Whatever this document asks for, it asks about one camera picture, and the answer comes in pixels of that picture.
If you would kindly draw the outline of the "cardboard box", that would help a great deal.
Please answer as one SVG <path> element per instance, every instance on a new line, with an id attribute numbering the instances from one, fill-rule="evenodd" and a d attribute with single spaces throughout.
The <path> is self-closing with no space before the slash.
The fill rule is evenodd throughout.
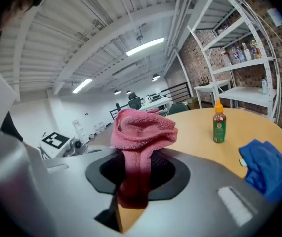
<path id="1" fill-rule="evenodd" d="M 187 105 L 188 105 L 190 110 L 200 108 L 199 101 L 198 101 L 197 97 L 191 97 L 191 98 L 187 99 L 186 102 L 187 102 Z"/>

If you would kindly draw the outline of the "long ceiling tube light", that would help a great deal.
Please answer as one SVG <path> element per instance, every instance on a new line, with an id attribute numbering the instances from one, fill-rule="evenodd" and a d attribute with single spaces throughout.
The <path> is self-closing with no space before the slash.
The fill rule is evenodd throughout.
<path id="1" fill-rule="evenodd" d="M 134 55 L 135 53 L 138 53 L 138 52 L 140 52 L 140 51 L 142 51 L 144 49 L 147 49 L 149 47 L 152 47 L 154 45 L 157 45 L 157 44 L 160 44 L 160 43 L 163 43 L 163 42 L 164 42 L 164 37 L 159 38 L 159 39 L 155 39 L 153 41 L 147 42 L 147 43 L 145 43 L 143 45 L 140 45 L 140 46 L 138 46 L 138 47 L 128 51 L 126 53 L 126 55 L 129 57 L 129 56 Z"/>
<path id="2" fill-rule="evenodd" d="M 92 82 L 92 79 L 87 78 L 84 82 L 82 82 L 79 86 L 77 86 L 72 93 L 77 94 L 79 93 L 83 88 L 85 88 L 88 84 Z"/>

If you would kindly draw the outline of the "pink cloth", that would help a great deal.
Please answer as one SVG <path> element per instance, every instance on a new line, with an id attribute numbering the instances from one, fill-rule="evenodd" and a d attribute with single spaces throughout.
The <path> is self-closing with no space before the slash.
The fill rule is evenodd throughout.
<path id="1" fill-rule="evenodd" d="M 125 178 L 117 190 L 117 201 L 125 209 L 147 207 L 151 155 L 177 140 L 175 122 L 156 111 L 125 109 L 114 121 L 111 146 L 123 152 L 125 162 Z"/>

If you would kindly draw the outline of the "black office chair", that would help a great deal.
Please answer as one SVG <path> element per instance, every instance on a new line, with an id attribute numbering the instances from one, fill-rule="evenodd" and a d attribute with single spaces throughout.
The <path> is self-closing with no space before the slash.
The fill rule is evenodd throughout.
<path id="1" fill-rule="evenodd" d="M 128 96 L 128 105 L 132 109 L 139 110 L 141 108 L 141 98 L 138 97 L 134 92 Z"/>

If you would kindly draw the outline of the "green-label sauce bottle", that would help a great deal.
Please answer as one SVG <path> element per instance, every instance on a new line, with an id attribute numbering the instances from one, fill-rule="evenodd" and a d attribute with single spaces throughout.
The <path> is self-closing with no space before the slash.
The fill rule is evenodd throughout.
<path id="1" fill-rule="evenodd" d="M 215 114 L 213 116 L 213 141 L 215 143 L 223 143 L 226 135 L 226 116 L 224 115 L 223 105 L 220 99 L 215 102 Z"/>

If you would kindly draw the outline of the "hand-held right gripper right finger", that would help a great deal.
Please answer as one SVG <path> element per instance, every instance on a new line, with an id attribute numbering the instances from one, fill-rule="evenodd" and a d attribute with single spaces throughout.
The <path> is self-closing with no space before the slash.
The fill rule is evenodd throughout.
<path id="1" fill-rule="evenodd" d="M 163 149 L 157 155 L 174 175 L 151 190 L 143 213 L 123 213 L 134 223 L 126 237 L 251 237 L 268 220 L 274 205 L 223 165 Z"/>

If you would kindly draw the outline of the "row of white boxes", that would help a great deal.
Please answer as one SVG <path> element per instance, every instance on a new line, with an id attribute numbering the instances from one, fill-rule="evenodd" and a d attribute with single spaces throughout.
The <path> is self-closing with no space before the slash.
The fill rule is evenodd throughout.
<path id="1" fill-rule="evenodd" d="M 93 126 L 93 132 L 91 133 L 90 137 L 94 138 L 96 135 L 100 134 L 105 129 L 106 129 L 106 125 L 104 124 L 104 122 L 101 122 L 97 125 L 94 125 Z"/>

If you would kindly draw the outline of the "white vertical pipe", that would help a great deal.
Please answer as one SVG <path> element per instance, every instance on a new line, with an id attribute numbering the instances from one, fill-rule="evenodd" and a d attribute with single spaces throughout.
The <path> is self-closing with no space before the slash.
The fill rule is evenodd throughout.
<path id="1" fill-rule="evenodd" d="M 190 96 L 193 97 L 194 94 L 193 94 L 193 90 L 192 90 L 192 87 L 191 87 L 191 83 L 190 83 L 190 80 L 189 80 L 189 77 L 188 77 L 188 74 L 186 72 L 186 69 L 184 67 L 184 64 L 182 62 L 182 59 L 180 58 L 180 55 L 178 53 L 178 50 L 176 48 L 173 49 L 173 52 L 174 54 L 176 55 L 180 65 L 181 65 L 181 68 L 182 68 L 182 71 L 184 73 L 184 76 L 185 76 L 185 79 L 186 79 L 186 82 L 187 82 L 187 85 L 188 85 L 188 88 L 189 88 L 189 92 L 190 92 Z"/>

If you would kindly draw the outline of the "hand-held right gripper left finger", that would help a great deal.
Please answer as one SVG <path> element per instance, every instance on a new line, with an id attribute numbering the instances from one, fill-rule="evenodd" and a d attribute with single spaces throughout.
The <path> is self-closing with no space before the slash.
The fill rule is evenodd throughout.
<path id="1" fill-rule="evenodd" d="M 104 149 L 44 162 L 49 170 L 49 208 L 56 221 L 58 237 L 131 237 L 129 232 L 117 232 L 95 220 L 110 208 L 112 195 L 96 191 L 85 176 L 92 162 L 113 152 L 113 149 Z"/>

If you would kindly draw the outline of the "white metal shelf rack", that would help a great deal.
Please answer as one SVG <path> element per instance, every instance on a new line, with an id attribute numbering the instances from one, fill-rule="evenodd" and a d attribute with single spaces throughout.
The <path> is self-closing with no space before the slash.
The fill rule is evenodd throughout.
<path id="1" fill-rule="evenodd" d="M 234 11 L 237 11 L 240 17 L 208 44 L 203 45 L 197 37 L 195 31 L 198 29 L 199 25 L 202 24 L 202 20 L 206 17 L 206 13 L 214 8 L 216 4 L 227 7 L 224 19 L 227 19 Z M 196 21 L 193 26 L 187 26 L 187 29 L 194 37 L 204 56 L 211 74 L 212 82 L 216 82 L 216 74 L 223 72 L 232 72 L 236 69 L 247 68 L 255 65 L 263 65 L 265 69 L 265 78 L 268 82 L 267 94 L 263 94 L 263 91 L 256 87 L 234 85 L 230 90 L 224 92 L 219 90 L 218 97 L 228 99 L 231 104 L 246 102 L 265 107 L 267 108 L 266 118 L 274 123 L 277 123 L 279 120 L 281 105 L 279 66 L 270 38 L 261 23 L 259 16 L 245 0 L 198 0 L 194 7 L 193 15 L 196 16 Z M 212 68 L 211 62 L 206 53 L 208 50 L 228 47 L 249 35 L 252 35 L 256 40 L 261 51 L 262 58 L 226 66 L 217 70 Z"/>

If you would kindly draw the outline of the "blue cloth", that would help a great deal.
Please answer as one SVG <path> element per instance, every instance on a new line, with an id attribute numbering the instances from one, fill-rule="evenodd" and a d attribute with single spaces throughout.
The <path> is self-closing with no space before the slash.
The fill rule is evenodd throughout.
<path id="1" fill-rule="evenodd" d="M 247 165 L 245 181 L 268 202 L 282 200 L 282 154 L 270 142 L 253 140 L 239 148 Z"/>

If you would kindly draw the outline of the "small white side table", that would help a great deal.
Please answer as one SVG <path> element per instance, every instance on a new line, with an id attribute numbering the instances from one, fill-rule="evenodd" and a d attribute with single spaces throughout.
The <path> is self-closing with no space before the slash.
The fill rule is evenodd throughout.
<path id="1" fill-rule="evenodd" d="M 221 92 L 224 92 L 222 87 L 227 87 L 228 90 L 231 89 L 231 81 L 230 80 L 221 80 L 221 81 L 216 81 L 216 82 L 211 82 L 208 85 L 204 85 L 204 86 L 196 86 L 194 88 L 195 92 L 196 92 L 196 96 L 198 99 L 198 103 L 199 103 L 199 108 L 202 108 L 202 101 L 201 101 L 201 96 L 200 93 L 211 93 L 212 94 L 212 104 L 213 106 L 216 104 L 216 99 L 219 95 L 219 90 Z"/>

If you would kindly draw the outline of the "grey padded chair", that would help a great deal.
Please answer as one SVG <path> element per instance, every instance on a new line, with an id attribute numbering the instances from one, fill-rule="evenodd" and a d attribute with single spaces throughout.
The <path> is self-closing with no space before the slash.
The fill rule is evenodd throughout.
<path id="1" fill-rule="evenodd" d="M 183 103 L 175 103 L 175 104 L 172 104 L 171 107 L 169 108 L 168 114 L 172 115 L 175 113 L 184 112 L 188 110 L 189 110 L 188 105 L 183 104 Z"/>

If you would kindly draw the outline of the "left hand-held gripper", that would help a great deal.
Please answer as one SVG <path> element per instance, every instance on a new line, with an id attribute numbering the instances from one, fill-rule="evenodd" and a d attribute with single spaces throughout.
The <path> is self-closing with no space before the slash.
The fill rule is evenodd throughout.
<path id="1" fill-rule="evenodd" d="M 44 133 L 39 143 L 42 159 L 82 155 L 86 148 L 86 144 L 82 143 L 78 138 L 69 138 L 57 132 L 52 132 L 49 135 Z M 89 146 L 88 153 L 99 152 L 109 148 L 109 146 Z"/>

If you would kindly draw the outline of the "white paper sheet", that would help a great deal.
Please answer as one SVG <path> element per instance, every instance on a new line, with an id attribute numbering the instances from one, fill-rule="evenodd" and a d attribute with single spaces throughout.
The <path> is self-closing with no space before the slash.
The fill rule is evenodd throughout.
<path id="1" fill-rule="evenodd" d="M 271 17 L 274 25 L 279 27 L 282 25 L 282 15 L 277 10 L 277 8 L 270 8 L 267 10 L 268 15 Z"/>

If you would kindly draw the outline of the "row of assorted plastic bottles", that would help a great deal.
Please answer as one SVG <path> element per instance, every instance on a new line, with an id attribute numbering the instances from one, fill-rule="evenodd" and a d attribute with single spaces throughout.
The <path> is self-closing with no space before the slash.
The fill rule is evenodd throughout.
<path id="1" fill-rule="evenodd" d="M 262 58 L 255 39 L 251 39 L 248 43 L 242 42 L 229 47 L 222 47 L 221 56 L 225 66 Z"/>

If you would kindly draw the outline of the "white desk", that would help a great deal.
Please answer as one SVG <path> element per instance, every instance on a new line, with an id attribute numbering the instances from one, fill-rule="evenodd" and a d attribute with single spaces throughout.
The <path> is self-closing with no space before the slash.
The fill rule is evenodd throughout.
<path id="1" fill-rule="evenodd" d="M 139 110 L 140 111 L 147 111 L 147 110 L 157 108 L 157 107 L 163 106 L 163 105 L 166 105 L 167 109 L 169 109 L 172 104 L 173 104 L 173 101 L 170 98 L 162 97 L 159 100 L 156 100 L 154 102 L 144 104 Z"/>

